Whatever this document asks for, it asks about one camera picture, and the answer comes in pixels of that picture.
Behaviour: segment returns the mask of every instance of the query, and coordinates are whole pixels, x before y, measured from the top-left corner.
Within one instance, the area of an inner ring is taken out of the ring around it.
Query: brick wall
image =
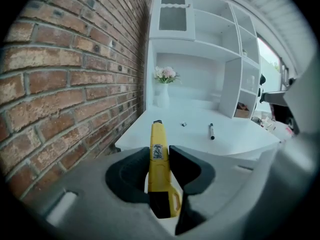
[[[32,199],[115,151],[143,109],[151,0],[30,0],[4,40],[0,165]]]

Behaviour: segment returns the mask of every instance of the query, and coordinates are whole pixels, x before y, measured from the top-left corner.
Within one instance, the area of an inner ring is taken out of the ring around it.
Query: handle
[[[180,214],[180,211],[181,211],[181,203],[182,203],[182,197],[181,197],[181,194],[180,192],[174,187],[171,185],[170,187],[170,213],[171,213],[171,217],[176,217]]]

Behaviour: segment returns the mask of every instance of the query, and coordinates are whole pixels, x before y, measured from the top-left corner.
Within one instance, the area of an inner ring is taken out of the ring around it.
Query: cabinet door
[[[195,40],[192,0],[154,0],[149,37]]]

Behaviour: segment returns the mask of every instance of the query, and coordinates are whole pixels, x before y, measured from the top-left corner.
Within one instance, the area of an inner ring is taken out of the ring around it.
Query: white shelving unit
[[[182,84],[169,85],[170,106],[233,118],[241,102],[252,117],[260,56],[254,25],[241,8],[224,0],[154,0],[148,45],[147,110],[158,96],[155,67],[171,66]]]
[[[277,145],[274,135],[249,120],[259,90],[260,57],[245,11],[223,0],[154,0],[147,45],[146,111],[115,143],[117,148],[149,146],[155,120],[165,125],[169,145],[209,154],[246,158],[249,152],[258,158]],[[156,106],[161,85],[154,79],[156,66],[173,67],[182,81],[169,84],[168,109]],[[234,118],[238,102],[247,105],[249,119]]]

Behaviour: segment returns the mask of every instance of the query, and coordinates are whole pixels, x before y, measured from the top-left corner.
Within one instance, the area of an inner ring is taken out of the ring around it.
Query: pink flower
[[[172,67],[167,66],[163,69],[163,75],[165,78],[174,78],[176,76],[176,72],[174,72]]]

